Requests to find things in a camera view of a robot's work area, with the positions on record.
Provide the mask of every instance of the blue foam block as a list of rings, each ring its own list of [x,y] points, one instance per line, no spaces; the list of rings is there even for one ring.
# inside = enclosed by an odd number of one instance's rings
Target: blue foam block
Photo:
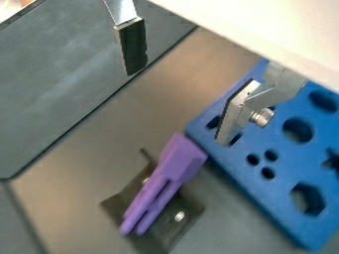
[[[261,81],[261,61],[185,128],[296,243],[318,250],[339,227],[339,96],[308,81],[278,104],[266,126],[248,124],[233,144],[214,141],[225,101],[244,82]]]

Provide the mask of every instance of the purple rectangular block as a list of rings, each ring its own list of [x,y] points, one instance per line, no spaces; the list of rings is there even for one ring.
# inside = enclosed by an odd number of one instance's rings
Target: purple rectangular block
[[[158,164],[122,215],[121,234],[142,234],[182,184],[189,182],[206,160],[206,154],[181,134],[174,133]]]

